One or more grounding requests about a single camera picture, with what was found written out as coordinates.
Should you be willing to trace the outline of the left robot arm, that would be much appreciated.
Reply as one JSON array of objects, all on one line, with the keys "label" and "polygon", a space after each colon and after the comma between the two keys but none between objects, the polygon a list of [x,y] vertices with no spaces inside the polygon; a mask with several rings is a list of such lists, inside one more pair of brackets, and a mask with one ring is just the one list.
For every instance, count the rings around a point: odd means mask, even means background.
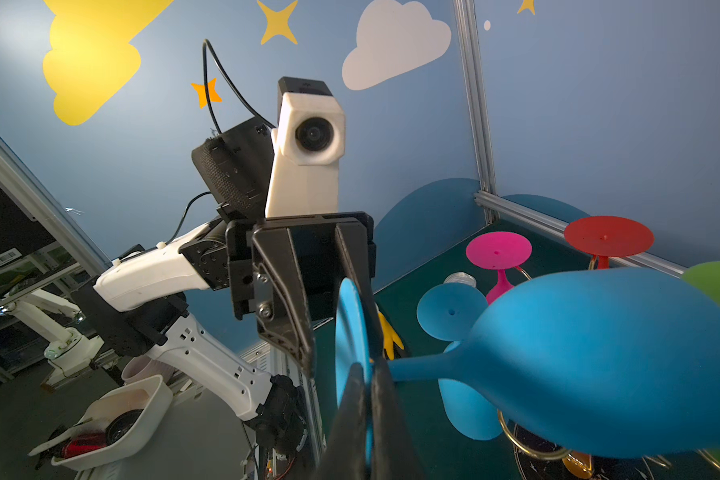
[{"label": "left robot arm", "polygon": [[274,160],[267,124],[249,119],[191,155],[217,202],[212,220],[152,248],[135,246],[74,292],[117,353],[168,364],[214,393],[261,446],[295,454],[308,437],[302,387],[245,363],[230,347],[249,320],[260,338],[314,370],[312,324],[338,310],[342,281],[373,332],[374,222],[363,212],[268,219]]}]

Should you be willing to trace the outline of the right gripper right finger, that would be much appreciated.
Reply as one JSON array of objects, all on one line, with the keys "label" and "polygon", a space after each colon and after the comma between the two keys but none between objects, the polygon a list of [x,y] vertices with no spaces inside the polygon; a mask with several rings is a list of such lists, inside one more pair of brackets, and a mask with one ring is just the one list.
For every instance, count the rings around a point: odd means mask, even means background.
[{"label": "right gripper right finger", "polygon": [[425,479],[425,468],[407,429],[395,382],[383,357],[378,357],[373,366],[370,405],[373,430],[370,478]]}]

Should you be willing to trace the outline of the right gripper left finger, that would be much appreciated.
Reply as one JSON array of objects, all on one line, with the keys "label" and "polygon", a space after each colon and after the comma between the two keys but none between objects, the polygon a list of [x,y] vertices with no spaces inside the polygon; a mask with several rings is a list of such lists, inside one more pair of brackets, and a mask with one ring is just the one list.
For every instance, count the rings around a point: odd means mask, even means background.
[{"label": "right gripper left finger", "polygon": [[366,478],[367,399],[364,370],[349,370],[342,400],[331,427],[327,448],[314,473],[319,480]]}]

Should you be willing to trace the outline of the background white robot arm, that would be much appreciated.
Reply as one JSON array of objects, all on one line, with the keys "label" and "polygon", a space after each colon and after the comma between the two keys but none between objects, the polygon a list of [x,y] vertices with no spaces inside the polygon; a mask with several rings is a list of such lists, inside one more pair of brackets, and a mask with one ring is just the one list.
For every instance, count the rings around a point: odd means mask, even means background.
[{"label": "background white robot arm", "polygon": [[75,326],[63,326],[49,313],[62,315],[73,322],[84,320],[84,314],[76,304],[42,289],[13,301],[5,298],[0,304],[0,315],[17,318],[48,341],[44,358],[53,370],[45,384],[55,388],[86,370],[104,346],[104,340],[98,335],[89,338]]}]

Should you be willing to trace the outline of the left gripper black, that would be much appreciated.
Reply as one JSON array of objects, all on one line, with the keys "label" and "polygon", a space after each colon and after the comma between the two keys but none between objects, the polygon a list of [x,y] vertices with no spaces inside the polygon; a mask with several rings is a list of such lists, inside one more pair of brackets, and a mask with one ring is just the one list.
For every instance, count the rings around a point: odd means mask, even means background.
[{"label": "left gripper black", "polygon": [[[258,312],[259,337],[315,371],[311,321],[336,310],[346,278],[358,290],[370,358],[382,356],[383,333],[371,281],[376,273],[374,220],[360,211],[273,220],[233,220],[225,231],[229,289],[238,320]],[[256,276],[266,280],[254,287]]]}]

